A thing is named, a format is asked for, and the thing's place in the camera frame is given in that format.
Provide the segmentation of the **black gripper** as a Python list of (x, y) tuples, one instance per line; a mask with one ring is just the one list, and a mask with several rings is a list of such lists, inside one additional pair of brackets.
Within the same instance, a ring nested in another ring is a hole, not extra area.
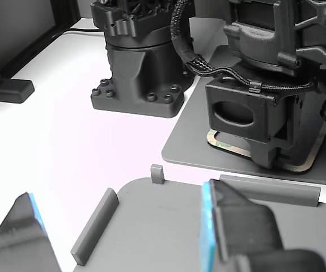
[(206, 85), (209, 145), (236, 154), (251, 154), (270, 169), (279, 154), (315, 154), (324, 137), (318, 92), (253, 92), (232, 80)]

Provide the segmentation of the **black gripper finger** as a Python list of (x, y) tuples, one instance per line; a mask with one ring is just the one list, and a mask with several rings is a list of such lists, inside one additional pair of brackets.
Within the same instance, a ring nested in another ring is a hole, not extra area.
[(326, 271), (311, 250), (283, 247), (276, 218), (227, 183), (211, 179), (201, 189), (200, 270)]
[(0, 272), (60, 270), (34, 195), (24, 193), (0, 225)]

